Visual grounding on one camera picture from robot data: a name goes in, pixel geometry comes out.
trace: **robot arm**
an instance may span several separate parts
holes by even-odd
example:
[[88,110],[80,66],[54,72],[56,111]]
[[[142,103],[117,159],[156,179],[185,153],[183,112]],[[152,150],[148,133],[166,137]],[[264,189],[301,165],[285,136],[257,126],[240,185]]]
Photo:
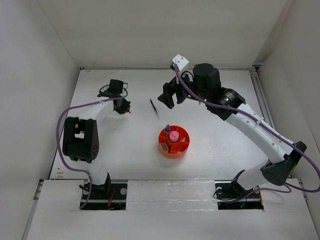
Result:
[[[206,105],[211,113],[243,132],[268,157],[268,160],[257,166],[240,171],[226,189],[222,189],[224,193],[228,192],[229,196],[233,198],[241,198],[252,188],[266,182],[282,186],[293,168],[298,164],[301,155],[267,131],[264,127],[267,127],[277,136],[281,136],[251,109],[240,94],[233,89],[221,87],[218,69],[208,63],[198,64],[192,70],[191,81],[189,75],[185,74],[188,64],[188,60],[181,55],[177,55],[172,60],[171,68],[178,67],[183,82],[198,97],[207,103],[243,110],[258,119],[256,122],[241,113]],[[195,100],[176,77],[163,85],[163,93],[158,97],[158,100],[172,109],[174,107],[172,98],[174,94],[178,104],[181,104],[185,99]],[[289,139],[284,139],[290,144],[295,144],[302,152],[307,149],[303,142],[293,143]]]

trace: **red object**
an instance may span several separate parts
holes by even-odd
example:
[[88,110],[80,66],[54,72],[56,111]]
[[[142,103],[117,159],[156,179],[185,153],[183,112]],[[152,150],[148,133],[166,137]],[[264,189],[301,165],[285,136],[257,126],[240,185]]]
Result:
[[[176,133],[178,133],[178,136],[174,137],[174,138],[170,138],[170,135],[172,134],[176,135]],[[165,151],[160,143],[165,142],[167,147],[168,147],[168,151]],[[183,129],[180,126],[170,126],[170,134],[169,136],[167,136],[167,134],[165,133],[165,130],[162,129],[162,131],[159,134],[159,138],[158,138],[158,143],[159,143],[159,149],[160,152],[169,159],[178,159],[181,158],[183,155],[186,154],[189,144],[190,144],[190,137],[189,134],[187,133],[187,131],[185,129]]]

